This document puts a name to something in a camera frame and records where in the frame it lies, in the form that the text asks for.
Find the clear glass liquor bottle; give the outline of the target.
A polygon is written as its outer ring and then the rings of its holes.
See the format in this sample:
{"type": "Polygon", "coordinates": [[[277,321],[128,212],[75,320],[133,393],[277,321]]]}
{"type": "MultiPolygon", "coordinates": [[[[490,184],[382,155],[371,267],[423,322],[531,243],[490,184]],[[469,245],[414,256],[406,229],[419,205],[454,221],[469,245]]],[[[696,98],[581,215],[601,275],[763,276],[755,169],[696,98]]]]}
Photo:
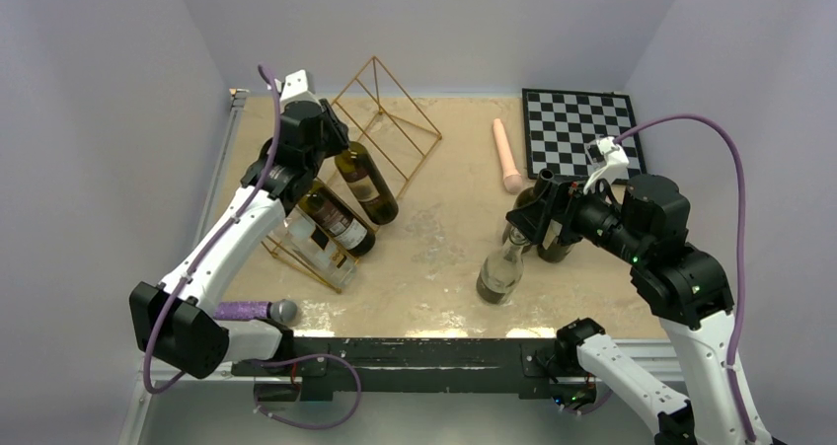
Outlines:
{"type": "Polygon", "coordinates": [[[282,245],[320,282],[342,293],[355,276],[355,259],[297,208],[285,218],[284,225],[282,245]]]}

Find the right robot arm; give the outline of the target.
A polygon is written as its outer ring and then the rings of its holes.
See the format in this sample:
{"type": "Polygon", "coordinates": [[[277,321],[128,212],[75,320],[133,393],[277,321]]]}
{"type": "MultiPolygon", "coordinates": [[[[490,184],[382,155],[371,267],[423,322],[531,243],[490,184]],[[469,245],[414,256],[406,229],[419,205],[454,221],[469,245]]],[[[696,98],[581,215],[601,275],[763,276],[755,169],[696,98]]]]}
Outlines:
{"type": "Polygon", "coordinates": [[[646,423],[657,444],[771,444],[733,349],[734,302],[727,275],[687,240],[689,200],[672,180],[638,175],[621,202],[548,181],[532,202],[505,218],[529,242],[558,224],[565,245],[588,241],[626,262],[632,285],[676,353],[687,391],[669,390],[622,353],[600,325],[577,320],[559,329],[557,366],[588,373],[646,423]]]}

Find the dark green wine bottle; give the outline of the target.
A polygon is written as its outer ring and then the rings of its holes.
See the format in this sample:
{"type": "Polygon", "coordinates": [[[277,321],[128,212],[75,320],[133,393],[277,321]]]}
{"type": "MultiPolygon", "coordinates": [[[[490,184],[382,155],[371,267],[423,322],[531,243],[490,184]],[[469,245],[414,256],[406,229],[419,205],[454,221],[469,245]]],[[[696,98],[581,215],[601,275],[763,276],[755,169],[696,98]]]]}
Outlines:
{"type": "Polygon", "coordinates": [[[364,256],[375,246],[376,237],[371,228],[319,180],[312,181],[299,206],[353,257],[364,256]]]}

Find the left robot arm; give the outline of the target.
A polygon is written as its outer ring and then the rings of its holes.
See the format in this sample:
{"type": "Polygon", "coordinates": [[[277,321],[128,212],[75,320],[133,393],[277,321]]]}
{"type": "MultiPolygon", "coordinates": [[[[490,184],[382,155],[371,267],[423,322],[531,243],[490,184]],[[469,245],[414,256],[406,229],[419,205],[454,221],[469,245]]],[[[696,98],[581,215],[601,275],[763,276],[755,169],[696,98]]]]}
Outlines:
{"type": "Polygon", "coordinates": [[[203,379],[219,365],[256,360],[268,374],[293,365],[294,348],[276,321],[218,321],[231,281],[262,240],[311,189],[323,162],[348,146],[347,127],[326,100],[288,103],[274,135],[241,179],[226,214],[194,251],[155,284],[140,282],[128,303],[143,380],[151,392],[158,359],[203,379]]]}

